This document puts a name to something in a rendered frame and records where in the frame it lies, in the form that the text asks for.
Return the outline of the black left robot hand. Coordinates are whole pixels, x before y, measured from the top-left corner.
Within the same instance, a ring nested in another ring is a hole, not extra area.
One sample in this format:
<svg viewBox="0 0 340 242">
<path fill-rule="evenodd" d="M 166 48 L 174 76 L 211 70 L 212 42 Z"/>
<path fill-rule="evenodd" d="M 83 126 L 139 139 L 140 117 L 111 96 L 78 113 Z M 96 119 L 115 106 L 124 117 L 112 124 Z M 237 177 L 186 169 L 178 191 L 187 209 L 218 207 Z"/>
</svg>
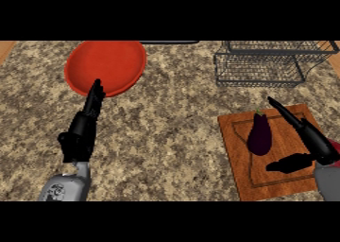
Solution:
<svg viewBox="0 0 340 242">
<path fill-rule="evenodd" d="M 97 79 L 91 85 L 84 110 L 75 114 L 68 132 L 59 134 L 57 140 L 65 154 L 65 163 L 87 162 L 91 158 L 96 122 L 105 95 L 103 86 Z"/>
</svg>

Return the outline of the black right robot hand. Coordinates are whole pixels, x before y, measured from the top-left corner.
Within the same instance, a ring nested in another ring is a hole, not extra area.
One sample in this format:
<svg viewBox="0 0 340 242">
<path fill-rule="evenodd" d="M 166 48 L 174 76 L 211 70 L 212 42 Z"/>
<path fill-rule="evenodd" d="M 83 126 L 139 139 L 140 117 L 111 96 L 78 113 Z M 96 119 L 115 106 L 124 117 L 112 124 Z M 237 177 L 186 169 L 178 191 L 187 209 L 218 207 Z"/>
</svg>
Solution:
<svg viewBox="0 0 340 242">
<path fill-rule="evenodd" d="M 334 164 L 340 160 L 340 153 L 317 127 L 305 118 L 299 119 L 271 97 L 268 100 L 284 120 L 293 126 L 309 153 L 295 153 L 281 158 L 267 165 L 267 170 L 290 174 L 308 168 L 314 161 L 321 165 Z"/>
</svg>

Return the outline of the dark purple eggplant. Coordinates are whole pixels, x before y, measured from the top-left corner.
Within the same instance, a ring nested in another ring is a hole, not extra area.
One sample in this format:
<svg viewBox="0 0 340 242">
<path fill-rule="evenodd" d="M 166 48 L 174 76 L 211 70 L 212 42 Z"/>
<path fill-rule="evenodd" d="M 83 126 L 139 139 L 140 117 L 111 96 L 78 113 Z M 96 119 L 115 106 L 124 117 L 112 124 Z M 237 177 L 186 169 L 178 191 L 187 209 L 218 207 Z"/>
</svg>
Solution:
<svg viewBox="0 0 340 242">
<path fill-rule="evenodd" d="M 253 115 L 253 125 L 249 132 L 248 148 L 256 156 L 267 155 L 273 148 L 273 131 L 267 114 L 262 112 L 256 112 Z"/>
</svg>

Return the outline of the brown wooden cutting board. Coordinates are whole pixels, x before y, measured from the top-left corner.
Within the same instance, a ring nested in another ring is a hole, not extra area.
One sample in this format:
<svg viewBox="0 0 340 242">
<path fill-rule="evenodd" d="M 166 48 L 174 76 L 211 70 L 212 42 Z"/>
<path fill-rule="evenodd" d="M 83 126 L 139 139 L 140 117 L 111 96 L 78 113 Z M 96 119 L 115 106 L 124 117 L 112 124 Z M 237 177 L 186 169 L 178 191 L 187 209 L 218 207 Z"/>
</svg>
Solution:
<svg viewBox="0 0 340 242">
<path fill-rule="evenodd" d="M 317 189 L 314 166 L 290 174 L 267 171 L 271 162 L 295 153 L 308 153 L 308 149 L 277 109 L 262 110 L 262 113 L 273 130 L 273 148 L 265 156 L 253 155 L 248 148 L 255 112 L 218 117 L 240 200 L 271 199 Z"/>
</svg>

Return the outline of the red oval plate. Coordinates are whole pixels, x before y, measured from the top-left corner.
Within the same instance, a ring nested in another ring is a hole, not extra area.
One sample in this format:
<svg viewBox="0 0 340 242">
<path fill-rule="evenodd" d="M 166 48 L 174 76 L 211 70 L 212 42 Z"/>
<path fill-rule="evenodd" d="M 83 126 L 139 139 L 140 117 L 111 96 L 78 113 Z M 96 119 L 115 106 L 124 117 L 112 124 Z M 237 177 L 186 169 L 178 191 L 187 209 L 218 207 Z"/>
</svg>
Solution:
<svg viewBox="0 0 340 242">
<path fill-rule="evenodd" d="M 122 94 L 137 83 L 147 56 L 139 41 L 84 41 L 65 63 L 65 81 L 72 91 L 87 96 L 100 80 L 108 97 Z"/>
</svg>

